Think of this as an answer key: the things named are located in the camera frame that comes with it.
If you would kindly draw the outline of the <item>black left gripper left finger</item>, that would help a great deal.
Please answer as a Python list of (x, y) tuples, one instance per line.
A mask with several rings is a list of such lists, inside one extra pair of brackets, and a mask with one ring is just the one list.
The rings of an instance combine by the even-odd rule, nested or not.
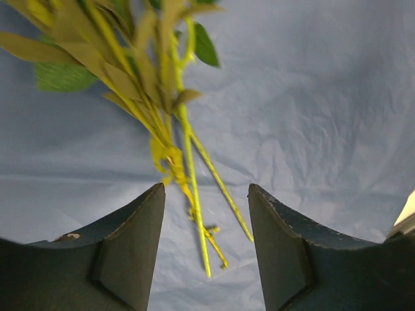
[(153, 185), (51, 242), (1, 240), (2, 310), (146, 310), (165, 209)]

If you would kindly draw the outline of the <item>blue wrapping paper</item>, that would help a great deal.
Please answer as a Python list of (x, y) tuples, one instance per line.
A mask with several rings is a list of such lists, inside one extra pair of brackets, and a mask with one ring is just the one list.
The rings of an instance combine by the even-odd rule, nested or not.
[[(190, 120), (239, 203), (258, 183), (367, 240), (414, 189), (413, 1), (225, 1), (205, 21), (222, 68), (194, 65)], [(1, 52), (1, 236), (55, 238), (156, 181), (147, 135), (99, 95), (38, 91)]]

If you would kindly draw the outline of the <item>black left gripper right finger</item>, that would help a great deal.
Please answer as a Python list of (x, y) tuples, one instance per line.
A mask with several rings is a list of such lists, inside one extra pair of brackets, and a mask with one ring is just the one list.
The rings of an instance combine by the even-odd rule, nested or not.
[(382, 243), (332, 230), (256, 184), (250, 219), (267, 310), (413, 310), (414, 217)]

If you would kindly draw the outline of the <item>pink rose stem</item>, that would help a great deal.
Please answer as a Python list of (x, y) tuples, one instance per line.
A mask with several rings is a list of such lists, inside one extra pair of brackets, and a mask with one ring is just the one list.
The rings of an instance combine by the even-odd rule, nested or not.
[(219, 189), (222, 191), (225, 199), (227, 200), (229, 206), (231, 207), (231, 209), (232, 209), (235, 217), (237, 218), (240, 226), (242, 227), (245, 235), (247, 236), (249, 241), (253, 242), (254, 237), (251, 234), (250, 229), (249, 229), (246, 221), (244, 220), (240, 209), (238, 208), (238, 206), (234, 202), (234, 199), (232, 198), (228, 188), (226, 187), (226, 185), (223, 182), (221, 176), (217, 172), (217, 169), (215, 168), (215, 166), (214, 166), (207, 150), (204, 148), (204, 145), (202, 144), (202, 142), (200, 141), (200, 139), (196, 135), (196, 133), (195, 133), (194, 129), (192, 128), (192, 126), (189, 124), (187, 126), (187, 128), (189, 130), (189, 135), (190, 135), (191, 142), (195, 145), (196, 149), (198, 150), (198, 153), (201, 155), (201, 157), (204, 160), (206, 166), (208, 167), (209, 171), (211, 172), (213, 178), (215, 179), (217, 185), (219, 186)]
[[(187, 37), (187, 47), (186, 51), (183, 55), (183, 58), (180, 58), (178, 52), (178, 40), (176, 36), (172, 35), (172, 45), (171, 45), (171, 56), (174, 64), (175, 69), (175, 80), (176, 80), (176, 88), (181, 93), (184, 90), (184, 83), (183, 83), (183, 71), (187, 64), (191, 61), (195, 60), (194, 50), (195, 50), (195, 29), (194, 23), (191, 17), (185, 19), (185, 24), (188, 30), (188, 37)], [(211, 266), (209, 263), (209, 255), (208, 249), (206, 246), (206, 236), (204, 233), (204, 224), (202, 218), (202, 210), (200, 206), (199, 200), (199, 193), (198, 193), (198, 184), (196, 179), (196, 173), (194, 168), (194, 161), (193, 161), (193, 152), (191, 146), (191, 138), (190, 138), (190, 123), (187, 119), (187, 108), (185, 104), (179, 104), (176, 108), (177, 116), (180, 125), (182, 126), (182, 130), (184, 133), (184, 146), (185, 146), (185, 158), (187, 160), (187, 169), (189, 172), (189, 177), (191, 180), (192, 186), (192, 207), (191, 207), (191, 216), (193, 216), (195, 223), (198, 227), (199, 232), (199, 239), (200, 239), (200, 248), (202, 252), (202, 258), (204, 262), (204, 268), (206, 271), (206, 275), (208, 278), (211, 277)]]

